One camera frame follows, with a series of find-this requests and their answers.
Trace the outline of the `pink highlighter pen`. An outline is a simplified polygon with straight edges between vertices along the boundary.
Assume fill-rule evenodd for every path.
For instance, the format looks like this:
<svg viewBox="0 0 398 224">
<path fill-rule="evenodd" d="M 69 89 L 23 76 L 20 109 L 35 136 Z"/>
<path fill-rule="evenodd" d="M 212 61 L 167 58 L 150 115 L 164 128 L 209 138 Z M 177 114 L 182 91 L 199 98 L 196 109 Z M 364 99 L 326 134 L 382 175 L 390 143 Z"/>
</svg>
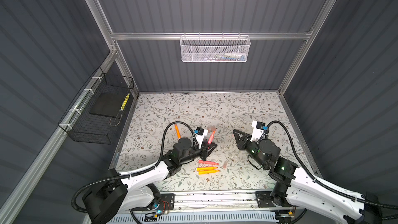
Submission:
<svg viewBox="0 0 398 224">
<path fill-rule="evenodd" d="M 209 139 L 208 139 L 208 141 L 207 141 L 207 144 L 211 144 L 211 143 L 213 142 L 213 139 L 214 139 L 214 135 L 215 135 L 216 130 L 217 130 L 217 128 L 216 128 L 215 126 L 211 126 L 211 127 L 209 128 L 208 131 L 209 131 L 210 137 L 209 137 Z"/>
</svg>

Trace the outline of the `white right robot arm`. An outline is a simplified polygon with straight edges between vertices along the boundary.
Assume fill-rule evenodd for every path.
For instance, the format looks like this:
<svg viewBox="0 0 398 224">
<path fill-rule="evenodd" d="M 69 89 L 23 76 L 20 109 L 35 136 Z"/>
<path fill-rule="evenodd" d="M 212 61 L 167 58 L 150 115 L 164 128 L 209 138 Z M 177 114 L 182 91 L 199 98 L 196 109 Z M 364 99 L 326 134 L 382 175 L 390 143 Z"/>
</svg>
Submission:
<svg viewBox="0 0 398 224">
<path fill-rule="evenodd" d="M 276 181 L 271 199 L 277 206 L 292 205 L 323 215 L 340 224 L 380 224 L 382 212 L 371 205 L 376 196 L 343 189 L 316 177 L 298 164 L 280 156 L 280 148 L 269 139 L 253 141 L 252 136 L 233 130 L 239 150 L 248 153 L 256 169 L 268 172 Z"/>
</svg>

